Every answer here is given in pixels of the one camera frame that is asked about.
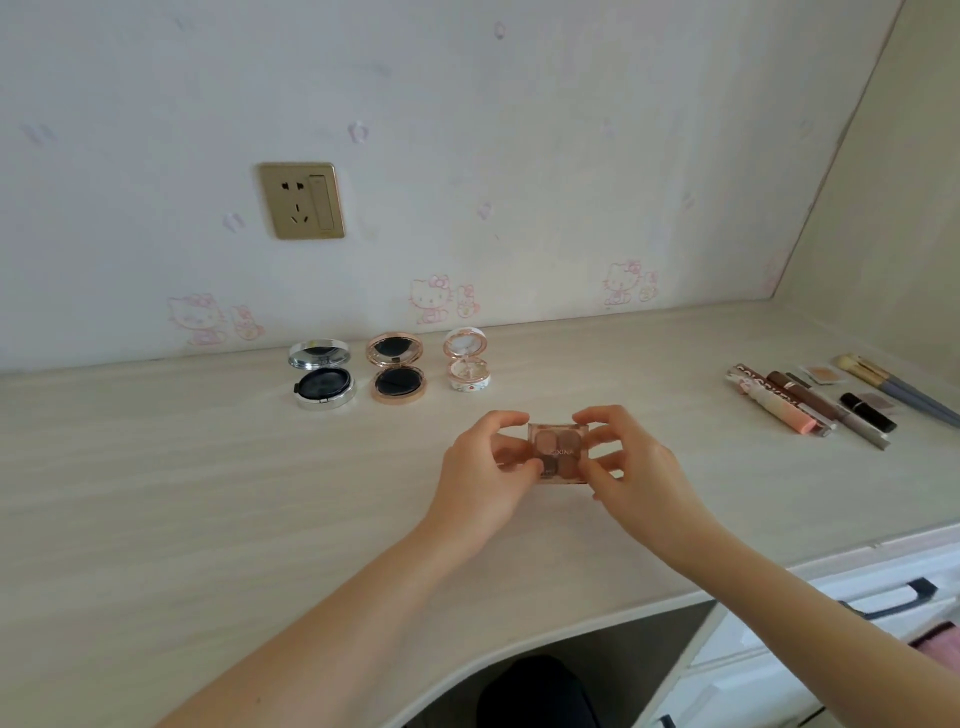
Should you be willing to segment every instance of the lip gloss tube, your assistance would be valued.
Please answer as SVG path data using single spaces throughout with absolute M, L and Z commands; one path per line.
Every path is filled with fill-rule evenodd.
M 755 379 L 743 376 L 739 372 L 728 374 L 728 379 L 733 381 L 743 394 L 796 432 L 806 435 L 817 426 L 816 420 Z

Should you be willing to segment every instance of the purple makeup brush handle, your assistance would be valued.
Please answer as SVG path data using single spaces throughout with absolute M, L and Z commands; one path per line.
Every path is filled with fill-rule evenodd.
M 914 409 L 924 412 L 930 417 L 935 417 L 941 422 L 945 422 L 948 425 L 953 425 L 954 427 L 960 427 L 960 417 L 952 417 L 946 412 L 941 412 L 939 409 L 932 406 L 928 401 L 922 400 L 915 394 L 907 392 L 905 389 L 901 389 L 889 379 L 884 382 L 880 382 L 880 391 L 885 392 L 896 400 L 900 400 L 904 404 L 909 404 Z
M 933 399 L 930 395 L 925 395 L 923 392 L 921 392 L 919 389 L 917 389 L 917 388 L 914 387 L 913 385 L 907 384 L 907 383 L 906 383 L 905 381 L 903 381 L 900 377 L 894 376 L 894 375 L 890 375 L 889 381 L 892 381 L 894 384 L 896 384 L 897 386 L 899 386 L 900 389 L 906 390 L 906 391 L 909 392 L 911 395 L 916 395 L 916 396 L 919 397 L 921 400 L 925 400 L 927 404 L 929 404 L 931 407 L 934 407 L 935 409 L 939 409 L 939 410 L 940 410 L 941 412 L 943 412 L 945 415 L 949 415 L 951 418 L 955 418 L 955 419 L 957 419 L 957 420 L 960 420 L 960 414 L 957 414 L 957 413 L 954 412 L 952 409 L 950 409 L 949 407 L 947 407 L 945 404 L 941 404 L 940 402 L 936 401 L 936 400 Z

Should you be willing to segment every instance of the brown eyeshadow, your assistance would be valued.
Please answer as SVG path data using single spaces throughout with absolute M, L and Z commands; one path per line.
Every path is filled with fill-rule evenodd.
M 555 457 L 541 455 L 540 460 L 543 462 L 543 472 L 540 477 L 553 477 L 557 474 L 557 459 Z
M 557 458 L 557 472 L 560 477 L 567 480 L 576 478 L 580 474 L 580 469 L 577 467 L 577 458 L 573 455 L 561 455 Z
M 558 449 L 563 452 L 580 454 L 580 433 L 574 429 L 563 429 L 558 438 Z
M 557 449 L 557 433 L 549 429 L 538 432 L 537 437 L 534 438 L 534 444 L 537 447 L 537 452 L 552 455 Z

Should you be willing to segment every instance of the compact powder case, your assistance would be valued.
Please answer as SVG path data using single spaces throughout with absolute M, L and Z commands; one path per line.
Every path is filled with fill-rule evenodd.
M 490 368 L 479 353 L 487 348 L 487 336 L 479 328 L 455 328 L 444 339 L 444 354 L 450 359 L 446 378 L 458 392 L 476 392 L 490 384 Z
M 373 398 L 383 404 L 406 404 L 426 391 L 426 377 L 410 366 L 423 355 L 418 336 L 402 331 L 381 333 L 367 345 L 367 359 L 381 372 L 373 378 Z
M 586 483 L 580 475 L 587 425 L 527 425 L 534 457 L 543 462 L 541 483 Z
M 336 339 L 301 341 L 290 348 L 290 366 L 307 372 L 294 384 L 294 398 L 303 409 L 334 409 L 356 394 L 353 376 L 343 365 L 350 361 L 350 349 Z

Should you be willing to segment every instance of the power outlet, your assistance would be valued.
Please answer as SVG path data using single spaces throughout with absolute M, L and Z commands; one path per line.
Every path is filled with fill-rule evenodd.
M 333 165 L 270 162 L 257 167 L 263 197 L 281 240 L 344 237 L 344 218 Z

